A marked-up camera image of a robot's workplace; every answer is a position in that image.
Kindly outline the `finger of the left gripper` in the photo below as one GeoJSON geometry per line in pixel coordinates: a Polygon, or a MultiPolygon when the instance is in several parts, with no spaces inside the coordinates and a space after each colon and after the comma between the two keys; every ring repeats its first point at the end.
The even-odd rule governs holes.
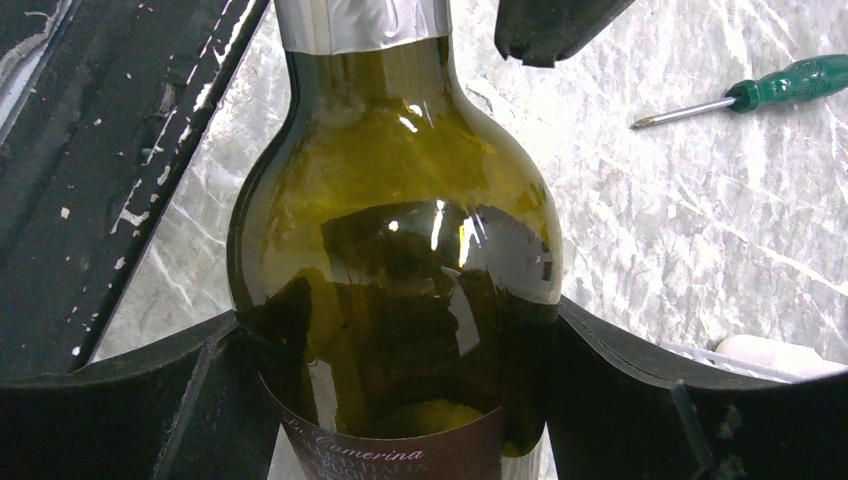
{"type": "Polygon", "coordinates": [[[524,66],[552,68],[598,36],[633,0],[501,0],[494,44],[524,66]]]}

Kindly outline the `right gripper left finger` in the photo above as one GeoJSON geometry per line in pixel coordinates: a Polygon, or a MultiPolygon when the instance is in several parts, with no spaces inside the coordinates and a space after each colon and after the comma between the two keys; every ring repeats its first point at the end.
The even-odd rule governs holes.
{"type": "Polygon", "coordinates": [[[277,433],[231,313],[1,386],[5,479],[264,479],[277,433]]]}

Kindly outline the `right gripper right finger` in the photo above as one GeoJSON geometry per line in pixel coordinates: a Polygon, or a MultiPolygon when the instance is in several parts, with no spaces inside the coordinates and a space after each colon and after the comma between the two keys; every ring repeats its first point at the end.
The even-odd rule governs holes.
{"type": "Polygon", "coordinates": [[[843,479],[847,377],[776,383],[669,352],[562,299],[548,431],[562,479],[843,479]]]}

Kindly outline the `dark bottle grey foil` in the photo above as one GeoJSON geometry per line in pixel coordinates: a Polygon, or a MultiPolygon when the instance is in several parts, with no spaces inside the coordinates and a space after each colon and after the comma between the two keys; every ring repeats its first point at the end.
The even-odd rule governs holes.
{"type": "Polygon", "coordinates": [[[227,239],[307,479],[535,479],[564,257],[535,163],[465,96],[445,1],[279,1],[291,82],[227,239]]]}

